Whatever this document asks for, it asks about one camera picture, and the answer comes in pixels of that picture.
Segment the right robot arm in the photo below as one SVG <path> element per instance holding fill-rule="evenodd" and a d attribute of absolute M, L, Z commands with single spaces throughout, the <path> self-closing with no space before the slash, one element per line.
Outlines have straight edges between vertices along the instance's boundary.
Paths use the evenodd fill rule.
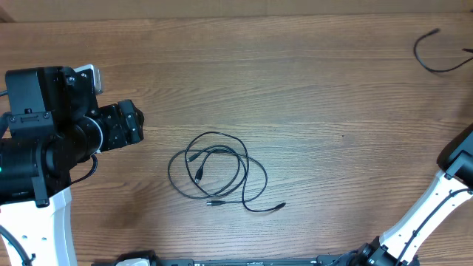
<path fill-rule="evenodd" d="M 350 265 L 413 265 L 429 235 L 472 198 L 472 126 L 447 144 L 437 164 L 439 171 L 419 200 L 393 227 L 363 245 Z"/>

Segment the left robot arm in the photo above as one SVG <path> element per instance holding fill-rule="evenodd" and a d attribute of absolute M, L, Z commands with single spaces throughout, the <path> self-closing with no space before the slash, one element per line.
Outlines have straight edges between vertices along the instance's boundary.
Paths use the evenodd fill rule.
<path fill-rule="evenodd" d="M 99 106 L 99 70 L 48 66 L 5 75 L 1 116 L 1 238 L 12 265 L 76 265 L 71 170 L 139 143 L 143 113 L 130 100 Z"/>

